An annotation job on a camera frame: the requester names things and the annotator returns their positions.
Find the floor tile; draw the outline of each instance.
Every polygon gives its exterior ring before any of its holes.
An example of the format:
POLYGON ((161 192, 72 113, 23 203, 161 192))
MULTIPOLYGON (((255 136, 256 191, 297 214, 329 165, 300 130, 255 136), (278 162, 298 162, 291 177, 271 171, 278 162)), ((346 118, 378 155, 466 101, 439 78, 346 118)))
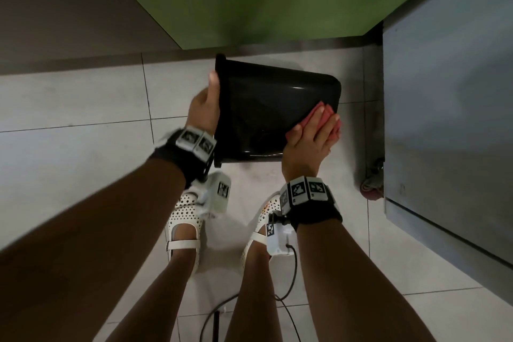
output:
POLYGON ((385 157, 385 109, 382 100, 365 103, 365 155, 367 169, 385 157))
MULTIPOLYGON (((298 333, 302 341, 314 342, 317 341, 315 328, 310 314, 309 306, 291 306, 288 307, 294 323, 298 328, 298 333)), ((219 317, 219 340, 224 340, 228 331, 228 326, 232 317, 232 312, 221 313, 219 317)), ((279 323, 282 328, 282 336, 284 342, 297 342, 298 337, 292 326, 290 317, 288 316, 285 308, 278 308, 279 323)), ((200 332, 203 323, 207 319, 207 315, 196 316, 183 316, 178 318, 180 325, 180 341, 181 342, 196 342, 200 340, 200 332)), ((212 323, 213 319, 210 318, 205 332, 203 334, 203 341, 212 340, 212 323)))
MULTIPOLYGON (((96 337, 93 339, 93 342, 105 342, 105 340, 109 337, 112 331, 114 331, 118 324, 119 322, 104 324, 98 332, 98 334, 96 335, 96 337)), ((170 342, 180 342, 180 337, 178 335, 178 321, 176 321, 174 324, 170 342)))
POLYGON ((438 342, 503 342, 513 307, 485 288, 406 296, 438 342))
MULTIPOLYGON (((330 185, 344 216, 345 227, 368 252, 367 203, 357 188, 365 170, 363 112, 363 103, 339 106, 342 138, 321 165, 319 176, 330 185)), ((185 118, 152 120, 155 141, 184 123, 185 118)), ((284 183, 279 162, 223 164, 221 170, 232 180, 227 216, 205 224, 200 267, 187 284, 180 315, 209 313, 218 303, 239 291, 242 281, 239 259, 256 225, 258 211, 266 197, 284 183)), ((276 293, 285 294, 294 271, 293 257, 276 257, 271 260, 270 269, 276 293)), ((307 303, 299 265, 297 280, 285 304, 307 303)), ((228 304, 228 311, 234 306, 235 301, 228 304)))
POLYGON ((148 119, 135 57, 120 67, 0 76, 0 131, 148 119))
MULTIPOLYGON (((233 60, 327 73, 342 84, 339 102, 363 101, 362 48, 306 50, 262 56, 242 56, 233 60)), ((152 118, 186 116, 191 99, 207 86, 208 73, 215 60, 153 62, 144 55, 144 71, 148 86, 152 118)))
POLYGON ((0 248, 135 169, 150 121, 0 133, 0 248))
POLYGON ((383 99, 383 47, 368 45, 363 48, 365 100, 383 99))
POLYGON ((114 308, 108 322, 121 321, 133 305, 139 300, 143 293, 148 289, 151 283, 168 265, 168 257, 166 252, 166 237, 164 232, 158 238, 157 243, 151 250, 148 258, 135 275, 132 283, 114 308))
POLYGON ((384 201, 369 201, 370 258, 403 294, 480 285, 386 219, 384 201))

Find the black trash can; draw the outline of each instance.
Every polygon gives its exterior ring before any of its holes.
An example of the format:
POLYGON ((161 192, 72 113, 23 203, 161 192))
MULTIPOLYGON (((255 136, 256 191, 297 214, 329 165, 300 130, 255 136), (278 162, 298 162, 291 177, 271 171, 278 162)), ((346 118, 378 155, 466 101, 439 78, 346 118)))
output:
POLYGON ((280 161, 285 133, 320 101, 337 112, 341 85, 322 73, 215 58, 221 116, 214 166, 225 162, 280 161))

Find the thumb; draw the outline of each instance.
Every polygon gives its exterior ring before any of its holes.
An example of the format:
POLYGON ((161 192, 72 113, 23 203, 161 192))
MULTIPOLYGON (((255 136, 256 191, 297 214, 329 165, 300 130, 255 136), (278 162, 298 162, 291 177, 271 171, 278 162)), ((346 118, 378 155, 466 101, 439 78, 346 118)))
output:
POLYGON ((216 71, 212 71, 208 74, 207 103, 219 105, 220 90, 219 76, 217 76, 216 71))
POLYGON ((288 140, 288 144, 295 146, 299 139, 303 136, 303 129, 301 128, 301 125, 295 125, 294 128, 291 130, 290 138, 288 140))

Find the wrist-mounted device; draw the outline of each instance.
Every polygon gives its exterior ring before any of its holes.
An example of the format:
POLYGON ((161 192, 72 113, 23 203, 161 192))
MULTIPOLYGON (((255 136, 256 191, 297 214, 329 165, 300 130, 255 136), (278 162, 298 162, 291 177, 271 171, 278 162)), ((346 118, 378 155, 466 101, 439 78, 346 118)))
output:
POLYGON ((174 131, 164 145, 155 148, 149 159, 160 158, 178 166, 188 189, 194 180, 206 180, 216 143, 206 131, 187 126, 174 131))
POLYGON ((299 224, 313 224, 335 218, 342 222, 331 190, 319 177, 301 176, 285 184, 279 191, 282 223, 290 222, 294 230, 299 224))

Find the folded cloth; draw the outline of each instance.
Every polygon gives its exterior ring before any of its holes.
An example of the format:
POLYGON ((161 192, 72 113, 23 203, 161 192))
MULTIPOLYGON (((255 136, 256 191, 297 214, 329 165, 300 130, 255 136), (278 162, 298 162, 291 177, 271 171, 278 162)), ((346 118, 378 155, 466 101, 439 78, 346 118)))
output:
MULTIPOLYGON (((321 106, 323 106, 324 103, 323 102, 319 102, 317 103, 317 105, 313 108, 312 111, 310 111, 310 114, 308 114, 306 116, 305 119, 303 119, 299 124, 301 125, 301 127, 304 129, 306 124, 308 123, 308 121, 310 120, 310 118, 313 116, 314 112, 321 106)), ((317 125, 317 130, 319 130, 322 126, 324 126, 324 124, 328 121, 328 119, 330 118, 331 115, 333 115, 335 112, 333 111, 333 109, 331 108, 331 106, 329 104, 326 104, 324 105, 324 112, 322 114, 322 117, 321 117, 321 120, 319 121, 318 125, 317 125)), ((340 130, 340 127, 342 126, 342 122, 340 121, 340 119, 337 121, 337 124, 335 125, 335 127, 333 128, 333 130, 331 130, 331 133, 328 137, 328 141, 330 140, 333 140, 333 139, 337 139, 337 133, 339 132, 340 130)), ((287 139, 287 141, 289 140, 290 136, 292 134, 292 130, 288 131, 285 133, 285 138, 287 139)))

